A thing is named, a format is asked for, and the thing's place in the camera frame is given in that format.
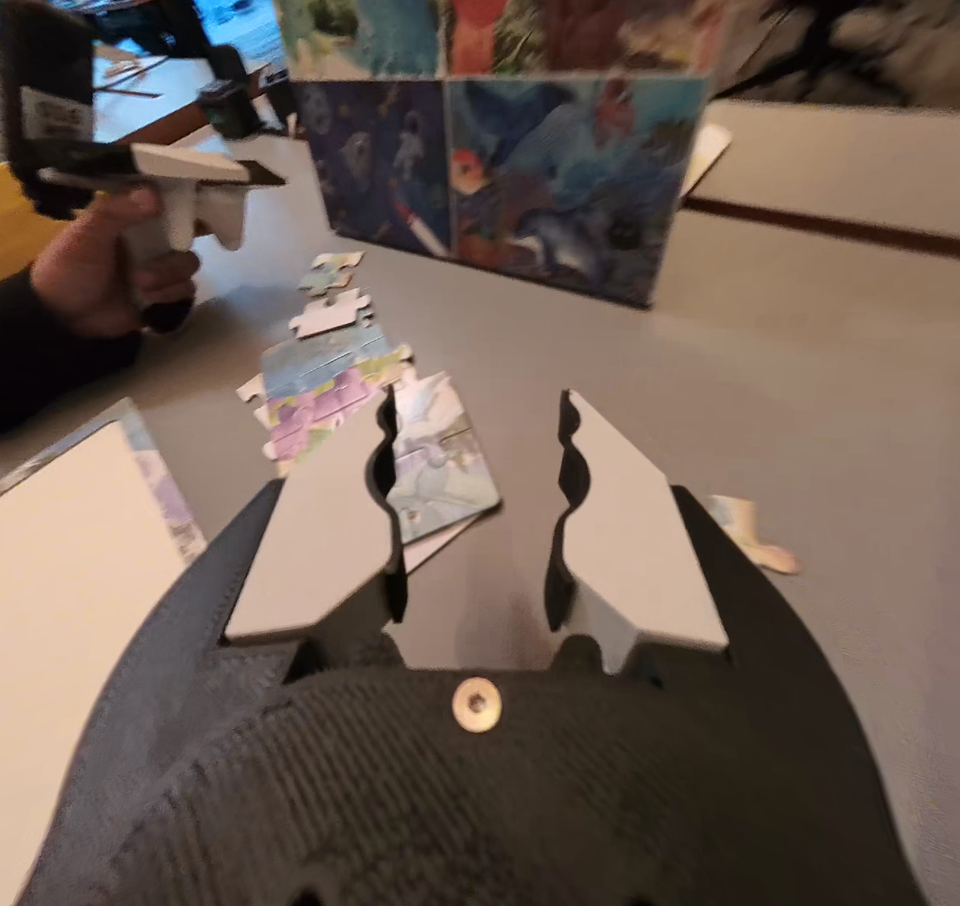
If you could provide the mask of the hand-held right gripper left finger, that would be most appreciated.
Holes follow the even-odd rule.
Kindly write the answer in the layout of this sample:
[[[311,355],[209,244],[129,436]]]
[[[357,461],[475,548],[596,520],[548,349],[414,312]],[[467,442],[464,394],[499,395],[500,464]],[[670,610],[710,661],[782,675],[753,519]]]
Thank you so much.
[[[223,638],[311,637],[344,646],[402,623],[409,600],[396,481],[393,387],[373,397],[288,472]]]

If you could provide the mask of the black pole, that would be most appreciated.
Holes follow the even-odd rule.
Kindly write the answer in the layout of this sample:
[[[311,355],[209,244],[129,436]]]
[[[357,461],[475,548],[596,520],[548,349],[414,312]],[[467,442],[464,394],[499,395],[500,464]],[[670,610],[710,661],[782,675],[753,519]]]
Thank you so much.
[[[179,53],[187,59],[203,59],[212,63],[212,46],[203,25],[188,0],[159,0]]]

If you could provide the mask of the pale tan puzzle piece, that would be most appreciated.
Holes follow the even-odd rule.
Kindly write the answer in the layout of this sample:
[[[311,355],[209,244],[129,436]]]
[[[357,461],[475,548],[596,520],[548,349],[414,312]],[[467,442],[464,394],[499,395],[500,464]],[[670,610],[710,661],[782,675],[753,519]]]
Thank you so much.
[[[713,495],[709,512],[741,552],[757,567],[784,576],[802,572],[802,564],[790,550],[762,540],[757,505],[749,499]]]

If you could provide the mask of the neighbouring grey table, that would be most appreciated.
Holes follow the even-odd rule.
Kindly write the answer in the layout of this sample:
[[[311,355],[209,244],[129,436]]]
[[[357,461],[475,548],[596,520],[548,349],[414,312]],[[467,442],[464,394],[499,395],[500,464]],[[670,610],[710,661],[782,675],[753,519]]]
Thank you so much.
[[[193,132],[206,123],[198,92],[214,80],[205,59],[146,56],[109,75],[108,62],[94,60],[93,139],[133,141],[160,124]]]

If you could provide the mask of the pale green puzzle piece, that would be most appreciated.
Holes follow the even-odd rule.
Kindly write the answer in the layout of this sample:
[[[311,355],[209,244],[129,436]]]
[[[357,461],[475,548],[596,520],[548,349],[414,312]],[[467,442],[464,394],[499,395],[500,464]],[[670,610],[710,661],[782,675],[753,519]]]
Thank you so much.
[[[330,252],[318,255],[303,275],[297,288],[308,298],[323,298],[344,290],[354,281],[356,268],[365,252]]]

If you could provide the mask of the blue yellow puzzle section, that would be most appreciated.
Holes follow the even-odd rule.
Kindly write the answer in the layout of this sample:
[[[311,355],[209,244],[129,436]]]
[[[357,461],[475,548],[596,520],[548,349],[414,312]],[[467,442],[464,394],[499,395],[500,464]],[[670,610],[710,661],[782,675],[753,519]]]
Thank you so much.
[[[265,350],[260,372],[239,386],[242,402],[282,399],[316,389],[364,361],[411,360],[412,349],[391,343],[379,324],[344,327],[305,339],[288,339]]]

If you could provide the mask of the black charger green display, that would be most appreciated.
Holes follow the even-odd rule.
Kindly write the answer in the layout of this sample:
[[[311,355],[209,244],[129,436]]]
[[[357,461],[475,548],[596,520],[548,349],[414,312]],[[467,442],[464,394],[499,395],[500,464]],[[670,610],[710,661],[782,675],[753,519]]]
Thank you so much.
[[[248,139],[262,131],[263,121],[246,85],[234,80],[215,80],[203,86],[197,105],[210,126],[226,141]]]

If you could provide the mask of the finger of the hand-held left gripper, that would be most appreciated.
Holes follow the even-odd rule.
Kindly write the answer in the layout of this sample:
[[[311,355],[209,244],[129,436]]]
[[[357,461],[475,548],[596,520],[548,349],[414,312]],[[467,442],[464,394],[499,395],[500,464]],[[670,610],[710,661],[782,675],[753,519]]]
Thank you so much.
[[[190,148],[135,143],[130,146],[130,155],[138,174],[154,180],[187,180],[247,188],[279,187],[287,182],[256,160],[236,160]]]

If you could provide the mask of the sky blue puzzle section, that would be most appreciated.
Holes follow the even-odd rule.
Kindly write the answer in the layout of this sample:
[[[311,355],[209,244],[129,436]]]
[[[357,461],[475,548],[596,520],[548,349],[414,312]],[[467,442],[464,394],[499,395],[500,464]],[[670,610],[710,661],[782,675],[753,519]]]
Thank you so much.
[[[398,432],[387,500],[412,572],[496,511],[501,495],[449,372],[406,380],[394,396]]]

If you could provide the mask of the person's left hand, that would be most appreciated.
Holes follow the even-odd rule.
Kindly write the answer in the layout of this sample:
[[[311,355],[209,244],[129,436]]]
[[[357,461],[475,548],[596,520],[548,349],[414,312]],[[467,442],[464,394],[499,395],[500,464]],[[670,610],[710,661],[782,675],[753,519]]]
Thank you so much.
[[[129,264],[126,231],[155,219],[160,206],[150,187],[101,195],[30,266],[31,287],[71,333],[98,339],[139,333],[148,305],[194,300],[201,264],[195,252]]]

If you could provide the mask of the white stand base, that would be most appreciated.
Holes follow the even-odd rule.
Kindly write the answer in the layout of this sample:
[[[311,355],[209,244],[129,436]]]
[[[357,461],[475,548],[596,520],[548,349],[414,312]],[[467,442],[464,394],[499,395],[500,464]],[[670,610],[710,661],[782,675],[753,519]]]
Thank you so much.
[[[732,132],[716,123],[704,123],[696,133],[680,186],[685,199],[707,172],[714,167],[733,141]]]

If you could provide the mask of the purple dinosaur puzzle section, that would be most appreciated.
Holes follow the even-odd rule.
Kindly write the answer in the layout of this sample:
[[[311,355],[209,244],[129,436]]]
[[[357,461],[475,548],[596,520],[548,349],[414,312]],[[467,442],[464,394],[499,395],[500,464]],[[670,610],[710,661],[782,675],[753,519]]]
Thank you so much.
[[[364,375],[355,366],[318,387],[268,399],[263,416],[270,438],[263,452],[277,474],[286,475],[356,410],[375,398],[383,385],[381,375]]]

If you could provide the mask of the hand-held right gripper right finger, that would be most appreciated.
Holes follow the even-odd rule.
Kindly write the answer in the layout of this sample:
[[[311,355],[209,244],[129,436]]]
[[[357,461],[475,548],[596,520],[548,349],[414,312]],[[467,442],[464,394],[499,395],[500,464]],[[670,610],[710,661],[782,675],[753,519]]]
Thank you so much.
[[[616,675],[647,644],[722,656],[729,637],[666,475],[580,393],[561,392],[566,501],[544,580],[549,629]]]

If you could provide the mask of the illustrated puzzle box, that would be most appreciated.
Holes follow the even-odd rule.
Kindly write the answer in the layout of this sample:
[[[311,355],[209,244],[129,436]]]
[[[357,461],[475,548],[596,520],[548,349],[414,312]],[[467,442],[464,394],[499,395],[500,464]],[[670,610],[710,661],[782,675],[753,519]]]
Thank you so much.
[[[272,0],[330,228],[647,307],[732,0]]]

